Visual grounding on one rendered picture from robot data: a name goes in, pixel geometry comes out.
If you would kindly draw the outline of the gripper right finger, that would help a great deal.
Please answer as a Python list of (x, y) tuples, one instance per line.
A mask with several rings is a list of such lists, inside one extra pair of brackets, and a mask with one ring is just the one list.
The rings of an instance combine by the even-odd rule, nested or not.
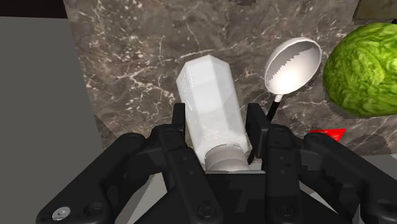
[(247, 106), (252, 154), (265, 171), (266, 224), (397, 224), (397, 180), (330, 136), (296, 137)]

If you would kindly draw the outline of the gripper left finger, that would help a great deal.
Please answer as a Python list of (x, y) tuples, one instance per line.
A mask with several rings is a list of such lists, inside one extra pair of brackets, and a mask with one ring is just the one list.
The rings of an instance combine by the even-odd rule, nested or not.
[(167, 193), (134, 224), (222, 224), (223, 211), (205, 172), (185, 142), (185, 104), (174, 105), (170, 124), (121, 135), (40, 210), (36, 224), (115, 224), (153, 174)]

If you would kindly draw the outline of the white salt shaker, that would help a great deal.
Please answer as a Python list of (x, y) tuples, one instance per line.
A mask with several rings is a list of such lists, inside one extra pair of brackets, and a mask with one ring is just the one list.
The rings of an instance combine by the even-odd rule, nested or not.
[(229, 63), (212, 55), (186, 62), (176, 84), (193, 149), (207, 171), (247, 171), (250, 153)]

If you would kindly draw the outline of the red flat object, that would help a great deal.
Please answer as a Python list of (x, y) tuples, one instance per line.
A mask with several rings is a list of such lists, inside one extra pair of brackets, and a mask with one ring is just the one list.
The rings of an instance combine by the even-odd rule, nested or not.
[(328, 136), (335, 140), (336, 142), (339, 142), (343, 135), (345, 134), (346, 129), (316, 129), (316, 130), (310, 130), (309, 133), (313, 133), (315, 136), (319, 137), (324, 137)]

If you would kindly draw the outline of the green lettuce head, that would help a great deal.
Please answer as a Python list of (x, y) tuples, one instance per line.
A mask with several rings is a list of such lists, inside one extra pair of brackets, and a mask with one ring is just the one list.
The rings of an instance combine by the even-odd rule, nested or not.
[(324, 65), (323, 85), (354, 116), (397, 115), (397, 24), (362, 25), (345, 36)]

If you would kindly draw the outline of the olive flat object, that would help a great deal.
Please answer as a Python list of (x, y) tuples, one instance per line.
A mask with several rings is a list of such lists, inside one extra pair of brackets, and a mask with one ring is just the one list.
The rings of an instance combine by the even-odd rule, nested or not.
[(353, 18), (356, 20), (397, 19), (397, 0), (359, 0)]

